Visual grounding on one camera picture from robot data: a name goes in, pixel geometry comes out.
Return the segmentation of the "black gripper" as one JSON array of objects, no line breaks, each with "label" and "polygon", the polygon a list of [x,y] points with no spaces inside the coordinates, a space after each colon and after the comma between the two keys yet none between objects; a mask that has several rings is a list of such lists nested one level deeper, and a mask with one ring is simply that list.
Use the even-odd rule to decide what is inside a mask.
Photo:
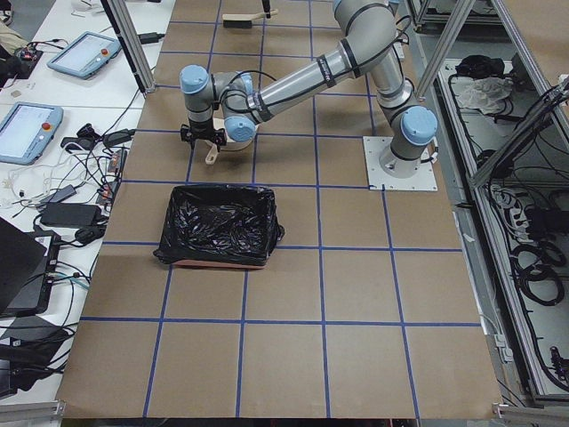
[{"label": "black gripper", "polygon": [[[265,17],[270,19],[270,0],[262,0],[261,3]],[[180,127],[180,139],[187,142],[191,147],[196,145],[197,140],[211,141],[219,144],[221,137],[222,132],[214,130],[212,119],[202,122],[189,120],[187,125]]]}]

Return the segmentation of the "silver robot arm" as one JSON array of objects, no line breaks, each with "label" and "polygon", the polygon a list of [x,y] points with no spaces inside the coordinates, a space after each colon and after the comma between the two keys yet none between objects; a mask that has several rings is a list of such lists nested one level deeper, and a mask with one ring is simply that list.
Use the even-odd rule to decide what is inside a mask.
[{"label": "silver robot arm", "polygon": [[420,161],[437,132],[434,113],[422,107],[405,77],[393,47],[399,34],[396,13],[387,1],[336,1],[334,18],[342,32],[336,47],[308,65],[254,90],[251,71],[209,73],[199,65],[180,72],[188,123],[183,141],[209,141],[220,147],[228,140],[251,141],[258,125],[345,79],[370,75],[377,101],[393,138],[387,169]]}]

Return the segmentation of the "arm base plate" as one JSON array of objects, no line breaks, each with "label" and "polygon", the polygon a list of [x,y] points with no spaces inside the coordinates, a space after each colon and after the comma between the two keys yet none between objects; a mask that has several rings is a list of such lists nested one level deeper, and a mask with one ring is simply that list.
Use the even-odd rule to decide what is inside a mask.
[{"label": "arm base plate", "polygon": [[420,159],[406,161],[391,151],[391,137],[364,136],[368,189],[386,191],[437,191],[434,168],[424,149]]}]

